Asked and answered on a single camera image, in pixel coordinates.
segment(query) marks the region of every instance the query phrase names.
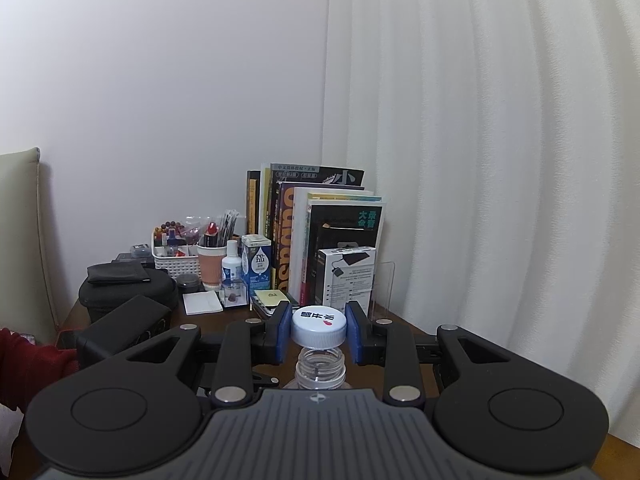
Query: gray plastic base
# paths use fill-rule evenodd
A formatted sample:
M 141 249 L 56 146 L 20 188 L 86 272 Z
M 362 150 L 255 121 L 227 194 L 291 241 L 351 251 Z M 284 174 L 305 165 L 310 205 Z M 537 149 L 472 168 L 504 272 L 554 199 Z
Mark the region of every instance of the gray plastic base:
M 55 469 L 40 480 L 77 478 Z M 260 401 L 214 414 L 185 453 L 136 480 L 514 480 L 451 449 L 415 408 L 372 390 L 265 390 Z M 594 480 L 583 467 L 546 480 Z

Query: white box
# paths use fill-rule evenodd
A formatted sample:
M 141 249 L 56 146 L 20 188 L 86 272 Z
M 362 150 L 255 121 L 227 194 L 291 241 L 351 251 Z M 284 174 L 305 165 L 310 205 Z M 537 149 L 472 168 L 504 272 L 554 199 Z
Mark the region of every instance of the white box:
M 375 248 L 320 249 L 317 257 L 316 304 L 344 313 L 348 301 L 357 301 L 366 314 L 373 288 Z

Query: white plastic basket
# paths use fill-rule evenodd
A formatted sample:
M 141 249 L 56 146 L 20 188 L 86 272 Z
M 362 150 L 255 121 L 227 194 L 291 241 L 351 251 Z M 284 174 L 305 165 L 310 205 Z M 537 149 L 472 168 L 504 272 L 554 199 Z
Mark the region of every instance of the white plastic basket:
M 196 246 L 181 246 L 180 248 L 184 250 L 187 247 L 189 248 L 189 254 L 196 251 Z M 158 256 L 156 249 L 159 248 L 154 247 L 153 235 L 151 235 L 151 248 L 154 253 L 156 269 L 166 269 L 173 279 L 181 274 L 197 274 L 200 277 L 200 262 L 197 254 L 195 256 Z

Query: bottle cap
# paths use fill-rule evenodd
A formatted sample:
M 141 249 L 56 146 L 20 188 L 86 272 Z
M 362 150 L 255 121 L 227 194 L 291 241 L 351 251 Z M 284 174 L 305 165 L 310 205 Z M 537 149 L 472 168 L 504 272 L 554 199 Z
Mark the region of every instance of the bottle cap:
M 291 338 L 312 350 L 328 350 L 340 346 L 347 335 L 347 318 L 330 306 L 304 306 L 295 311 Z
M 238 240 L 229 240 L 226 243 L 226 255 L 234 258 L 238 257 Z

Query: white curtain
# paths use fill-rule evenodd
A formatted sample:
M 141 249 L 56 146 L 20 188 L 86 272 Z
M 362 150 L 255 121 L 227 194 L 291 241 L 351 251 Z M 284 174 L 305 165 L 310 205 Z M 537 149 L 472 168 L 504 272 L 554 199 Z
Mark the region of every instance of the white curtain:
M 330 0 L 322 162 L 388 199 L 392 309 L 594 390 L 640 446 L 640 0 Z

